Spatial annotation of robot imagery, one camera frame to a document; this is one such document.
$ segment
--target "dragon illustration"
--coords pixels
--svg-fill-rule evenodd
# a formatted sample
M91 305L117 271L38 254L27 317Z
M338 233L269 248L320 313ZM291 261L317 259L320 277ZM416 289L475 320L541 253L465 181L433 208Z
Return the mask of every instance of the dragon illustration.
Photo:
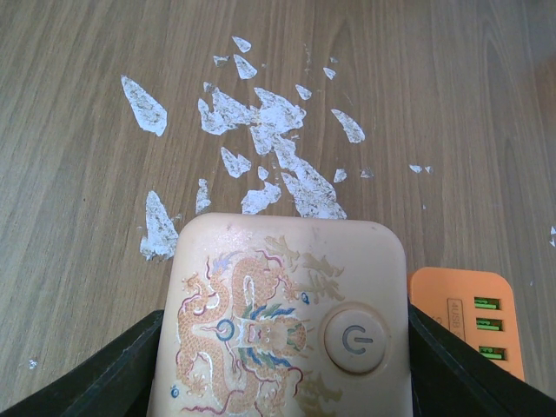
M200 399L183 412L282 415L287 398L297 395L303 372L291 360L307 357L313 330L289 306L300 298L300 286L288 276L299 253L289 251L283 237L267 243L274 246L222 254L212 268L207 259L204 277L194 273L183 280L176 377ZM205 397L209 389L213 400Z

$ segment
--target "power symbol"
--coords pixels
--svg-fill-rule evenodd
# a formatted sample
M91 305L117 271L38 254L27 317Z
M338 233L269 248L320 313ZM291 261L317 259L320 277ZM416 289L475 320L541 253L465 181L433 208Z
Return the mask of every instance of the power symbol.
M365 352L367 352L367 350L364 347L360 347L359 349L353 349L351 346L349 346L348 336L351 332L355 332L355 331L365 333L365 328L357 325L348 327L346 330L344 330L344 334L341 337L341 342L343 343L344 348L350 354L364 354ZM373 343L373 339L371 339L370 337L354 337L354 341L357 343Z

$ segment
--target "orange usb charger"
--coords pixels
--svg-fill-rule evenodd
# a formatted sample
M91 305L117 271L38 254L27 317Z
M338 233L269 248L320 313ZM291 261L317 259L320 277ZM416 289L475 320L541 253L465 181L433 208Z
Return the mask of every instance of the orange usb charger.
M408 293L423 313L525 380L513 291L500 275L422 268L408 277Z

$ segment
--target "wooden table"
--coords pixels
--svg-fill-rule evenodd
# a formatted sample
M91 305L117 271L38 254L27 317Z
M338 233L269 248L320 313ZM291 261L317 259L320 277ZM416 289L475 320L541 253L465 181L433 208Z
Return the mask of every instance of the wooden table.
M182 215L179 231L195 217L200 178L209 211L240 213L263 187L262 166L282 193L262 213L299 215L284 169L256 153L247 126L201 128L199 98L212 106L203 82L245 105L261 106L260 87L305 109L289 132L296 154L333 184L347 218L400 237L408 270L505 276L526 378L556 395L555 2L22 0L0 10L0 408L163 307L171 261L139 251L150 190ZM213 61L234 54L257 75ZM121 75L168 111L161 137L139 127ZM331 109L366 140L350 143ZM251 170L230 176L222 146ZM333 183L336 169L344 182Z

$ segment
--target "white paint flake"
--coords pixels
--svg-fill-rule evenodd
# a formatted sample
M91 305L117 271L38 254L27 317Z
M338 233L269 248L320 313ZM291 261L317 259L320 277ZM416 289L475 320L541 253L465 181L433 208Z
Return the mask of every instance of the white paint flake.
M307 161L297 156L295 142L284 137L292 129L303 126L307 112L271 91L255 88L255 93L261 100L259 109L247 109L218 89L212 93L214 111L211 112L209 106L200 99L203 130L221 135L240 124L250 125L256 152L266 155L274 151L280 168L291 171L281 172L281 177L302 216L345 219L346 213L336 201L332 184Z
M264 182L264 189L250 189L242 200L242 213L256 215L269 204L280 200L281 190L277 185Z
M199 215L210 205L209 188L207 180L199 178L199 190L197 191L197 201L195 203L195 214Z
M259 167L259 168L257 169L257 171L258 171L258 174L259 174L259 179L260 179L261 181L264 181L264 180L266 180L266 179L268 178L268 171L265 170L264 167Z
M311 70L311 51L309 50L309 47L306 43L303 44L303 47L305 48L305 55L307 56L307 60L305 61L305 69L303 71L305 72L305 74L308 74Z
M239 178L244 172L251 169L251 162L242 154L238 154L237 157L235 157L234 154L223 146L220 148L220 153L222 154L224 167L226 167L228 173L234 178Z
M214 55L212 57L212 59L215 60L215 65L217 67L223 67L224 65L226 65L229 61L229 56L218 56L218 55Z
M202 89L205 93L212 93L215 90L215 86L212 83L207 83L206 81L202 84Z
M147 236L141 239L141 254L147 261L155 256L167 260L174 256L178 234L155 191L147 195L146 212Z
M338 122L341 123L342 128L344 128L344 132L346 132L347 139L351 143L361 143L365 140L365 132L363 132L363 129L354 119L345 114L343 111L339 111L337 109L332 109L331 111L334 116L336 116L336 119L338 119Z
M362 169L361 178L374 178L374 173L370 168Z
M162 136L167 124L167 113L164 107L138 83L126 76L122 76L122 87L139 127Z
M212 92L214 111L210 111L208 104L199 99L198 108L201 113L201 128L211 135L237 129L241 124L253 121L253 111L237 102L232 97L222 93L218 88Z
M234 54L234 61L237 74L242 80L248 80L257 75L257 69L242 56Z
M309 91L302 85L296 84L295 89L297 89L297 92L299 93L299 97L301 97L302 100L308 100L313 95L311 91Z
M251 43L247 42L245 39L242 39L238 36L232 36L232 39L234 39L235 44L241 52L245 53L251 49Z
M324 71L324 73L327 75L327 77L331 80L336 76L336 71L334 71L333 69L324 67L322 69Z
M334 183L342 182L346 178L348 178L348 174L346 174L345 169L337 169L336 173L334 174Z

